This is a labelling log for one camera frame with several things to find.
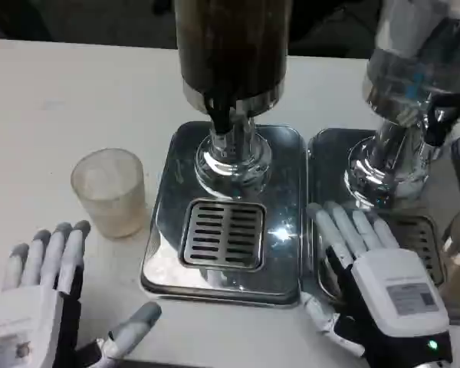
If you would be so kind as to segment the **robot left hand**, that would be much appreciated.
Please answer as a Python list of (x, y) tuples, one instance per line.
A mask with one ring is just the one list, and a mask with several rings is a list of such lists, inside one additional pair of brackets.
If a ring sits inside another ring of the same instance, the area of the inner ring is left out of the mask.
[(162, 315), (153, 301), (82, 347), (77, 346), (90, 223), (62, 222), (16, 245), (0, 291), (0, 367), (116, 367)]

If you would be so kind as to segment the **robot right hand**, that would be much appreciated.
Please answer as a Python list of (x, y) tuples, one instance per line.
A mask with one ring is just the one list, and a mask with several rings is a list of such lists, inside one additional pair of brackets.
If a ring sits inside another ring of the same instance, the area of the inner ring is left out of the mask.
[(422, 259), (380, 217), (335, 202), (308, 204), (327, 246), (341, 307), (301, 292), (317, 332), (370, 367), (450, 367), (449, 315)]

